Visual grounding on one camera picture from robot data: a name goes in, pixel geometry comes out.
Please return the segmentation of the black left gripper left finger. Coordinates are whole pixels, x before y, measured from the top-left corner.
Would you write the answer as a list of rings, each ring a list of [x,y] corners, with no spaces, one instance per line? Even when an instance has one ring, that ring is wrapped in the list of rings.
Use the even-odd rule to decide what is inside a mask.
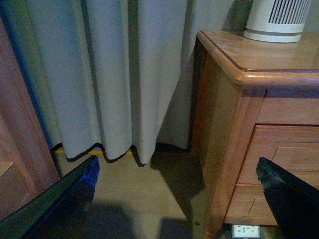
[[[0,222],[2,239],[80,239],[100,171],[92,155]]]

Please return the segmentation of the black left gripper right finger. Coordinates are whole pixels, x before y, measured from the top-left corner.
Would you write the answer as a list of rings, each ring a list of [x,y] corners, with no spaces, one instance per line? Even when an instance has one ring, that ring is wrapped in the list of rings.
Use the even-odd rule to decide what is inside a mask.
[[[265,157],[256,173],[284,238],[317,239],[319,190]]]

